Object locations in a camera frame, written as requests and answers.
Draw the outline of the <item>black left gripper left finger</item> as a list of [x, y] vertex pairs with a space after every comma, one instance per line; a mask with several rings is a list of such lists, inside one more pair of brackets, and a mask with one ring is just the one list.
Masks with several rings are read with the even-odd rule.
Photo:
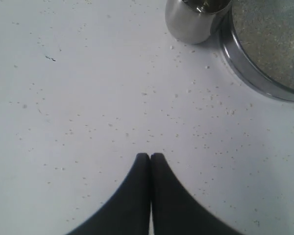
[[70, 235], [147, 235], [151, 209], [150, 157], [137, 154], [111, 198]]

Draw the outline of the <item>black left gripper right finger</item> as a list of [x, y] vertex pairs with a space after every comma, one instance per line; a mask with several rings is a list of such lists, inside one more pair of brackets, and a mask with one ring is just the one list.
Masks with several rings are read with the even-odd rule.
[[156, 235], [239, 235], [198, 203], [182, 186], [165, 156], [150, 158], [152, 220]]

